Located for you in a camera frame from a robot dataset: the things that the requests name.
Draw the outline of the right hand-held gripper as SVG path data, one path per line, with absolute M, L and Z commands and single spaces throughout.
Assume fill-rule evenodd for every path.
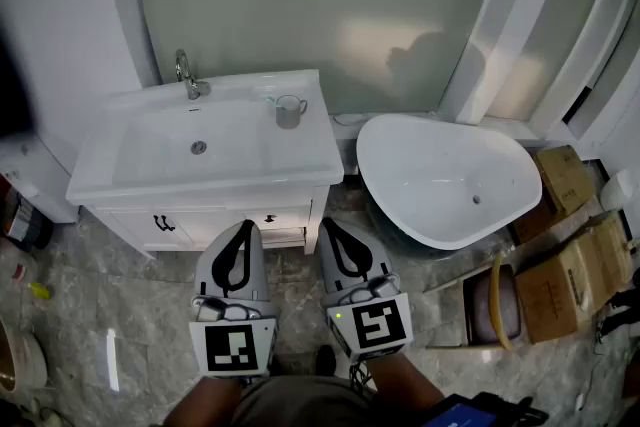
M 379 239 L 352 223 L 325 216 L 318 232 L 318 255 L 327 323 L 349 361 L 397 353 L 413 341 L 408 295 L 400 290 L 399 276 L 390 273 Z

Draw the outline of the flat cardboard box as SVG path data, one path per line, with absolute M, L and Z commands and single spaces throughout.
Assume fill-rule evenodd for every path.
M 541 201 L 534 209 L 514 220 L 509 226 L 509 231 L 516 246 L 547 235 L 564 240 L 590 218 L 602 212 L 595 196 L 571 214 L 564 210 L 552 213 L 550 205 Z

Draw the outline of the white oval bathtub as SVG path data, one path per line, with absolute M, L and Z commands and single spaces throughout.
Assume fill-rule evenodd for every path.
M 356 157 L 373 226 L 390 249 L 410 257 L 445 259 L 542 197 L 531 155 L 507 135 L 477 126 L 379 115 L 359 131 Z

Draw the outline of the small cardboard box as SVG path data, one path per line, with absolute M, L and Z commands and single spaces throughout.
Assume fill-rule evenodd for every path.
M 548 148 L 534 155 L 543 182 L 543 197 L 551 212 L 565 218 L 595 195 L 586 166 L 571 145 Z

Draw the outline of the white vanity cabinet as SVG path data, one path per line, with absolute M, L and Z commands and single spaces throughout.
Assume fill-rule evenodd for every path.
M 253 221 L 267 248 L 301 247 L 311 255 L 330 187 L 275 187 L 257 192 L 192 191 L 86 200 L 83 205 L 142 254 L 202 251 L 223 231 Z M 160 231 L 153 215 L 165 215 L 173 232 Z M 267 215 L 275 221 L 266 223 Z

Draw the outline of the white sliding door frame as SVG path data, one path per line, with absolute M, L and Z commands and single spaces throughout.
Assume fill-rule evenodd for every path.
M 606 80 L 640 0 L 483 0 L 439 104 L 448 121 L 602 144 L 630 92 Z

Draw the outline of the person's left forearm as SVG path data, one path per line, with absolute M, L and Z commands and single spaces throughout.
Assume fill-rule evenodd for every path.
M 239 379 L 203 377 L 168 414 L 162 427 L 230 427 L 242 391 Z

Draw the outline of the grey cup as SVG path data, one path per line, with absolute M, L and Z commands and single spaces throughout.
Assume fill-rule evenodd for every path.
M 276 123 L 282 129 L 295 129 L 307 110 L 308 101 L 295 95 L 282 95 L 276 99 Z

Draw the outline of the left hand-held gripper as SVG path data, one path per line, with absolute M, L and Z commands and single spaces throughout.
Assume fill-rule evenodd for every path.
M 215 378 L 266 376 L 278 309 L 268 301 L 262 237 L 253 221 L 236 223 L 207 247 L 197 262 L 195 286 L 207 295 L 192 300 L 195 320 L 189 323 L 200 373 Z

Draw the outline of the person's grey shorts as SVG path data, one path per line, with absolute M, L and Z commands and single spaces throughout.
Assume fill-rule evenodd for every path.
M 231 427 L 384 427 L 388 419 L 372 394 L 345 379 L 278 376 L 243 392 Z

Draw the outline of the large cardboard box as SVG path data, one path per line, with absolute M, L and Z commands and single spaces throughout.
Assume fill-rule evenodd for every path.
M 631 243 L 620 215 L 591 218 L 516 275 L 529 341 L 538 344 L 587 328 L 631 275 Z

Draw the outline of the round beige bucket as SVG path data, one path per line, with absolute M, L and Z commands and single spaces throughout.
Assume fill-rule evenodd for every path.
M 0 390 L 44 388 L 48 370 L 42 348 L 33 334 L 0 316 Z

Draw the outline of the chrome faucet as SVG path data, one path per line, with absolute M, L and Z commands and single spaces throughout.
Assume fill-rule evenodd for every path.
M 183 49 L 178 49 L 175 53 L 175 71 L 177 80 L 186 88 L 189 100 L 197 100 L 211 93 L 211 85 L 208 82 L 194 78 L 187 54 Z

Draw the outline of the white side unit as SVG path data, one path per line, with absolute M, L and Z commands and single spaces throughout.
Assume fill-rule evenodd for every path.
M 0 174 L 56 224 L 73 224 L 79 208 L 66 199 L 70 175 L 37 135 L 0 139 Z

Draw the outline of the black device with blue screen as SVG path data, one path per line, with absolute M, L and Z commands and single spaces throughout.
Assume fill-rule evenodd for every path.
M 472 399 L 451 394 L 419 412 L 397 413 L 395 427 L 541 427 L 550 418 L 532 406 L 533 398 L 517 403 L 480 392 Z

